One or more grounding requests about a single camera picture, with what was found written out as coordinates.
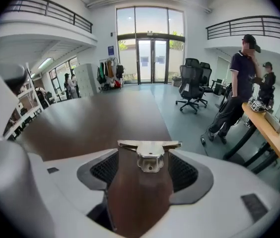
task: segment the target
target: dark wooden table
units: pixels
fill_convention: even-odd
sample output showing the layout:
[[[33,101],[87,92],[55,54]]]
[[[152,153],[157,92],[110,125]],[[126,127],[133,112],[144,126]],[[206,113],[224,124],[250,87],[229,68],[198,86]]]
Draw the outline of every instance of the dark wooden table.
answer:
[[[119,139],[171,140],[151,93],[122,91],[53,104],[18,141],[49,161],[117,148]],[[160,172],[143,173],[135,152],[119,149],[119,170],[108,190],[117,233],[143,235],[168,210],[172,191],[167,158]]]

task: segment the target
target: sneaker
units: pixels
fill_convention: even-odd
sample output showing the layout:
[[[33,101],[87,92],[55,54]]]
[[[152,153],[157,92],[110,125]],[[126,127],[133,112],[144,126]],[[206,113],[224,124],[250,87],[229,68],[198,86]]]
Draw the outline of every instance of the sneaker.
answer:
[[[214,140],[214,133],[209,131],[209,139],[210,141]]]
[[[220,134],[218,134],[218,136],[221,139],[222,143],[225,145],[227,143],[226,137],[225,136],[221,136]]]
[[[244,125],[245,125],[247,128],[250,128],[250,124],[249,124],[247,121],[244,122]]]

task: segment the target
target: ceiling light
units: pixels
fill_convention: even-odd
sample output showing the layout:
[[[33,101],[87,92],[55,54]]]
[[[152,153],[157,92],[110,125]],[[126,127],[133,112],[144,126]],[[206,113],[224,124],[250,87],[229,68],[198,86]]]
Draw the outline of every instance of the ceiling light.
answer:
[[[51,61],[52,58],[46,58],[44,62],[39,66],[39,69],[43,68],[44,65],[46,65],[49,61]]]

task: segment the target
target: sign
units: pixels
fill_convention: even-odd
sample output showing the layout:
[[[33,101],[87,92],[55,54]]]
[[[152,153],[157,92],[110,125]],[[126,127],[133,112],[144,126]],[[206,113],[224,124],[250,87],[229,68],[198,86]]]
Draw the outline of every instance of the sign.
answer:
[[[109,46],[108,47],[108,55],[113,56],[115,54],[114,52],[114,46]]]

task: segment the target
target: black mesh panel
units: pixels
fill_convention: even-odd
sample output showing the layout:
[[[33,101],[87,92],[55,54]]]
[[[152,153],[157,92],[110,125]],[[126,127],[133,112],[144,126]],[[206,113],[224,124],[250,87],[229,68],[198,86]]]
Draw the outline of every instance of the black mesh panel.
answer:
[[[118,152],[91,167],[91,174],[107,183],[109,188],[118,170]]]
[[[169,174],[173,182],[174,193],[191,186],[198,178],[196,168],[169,153]]]

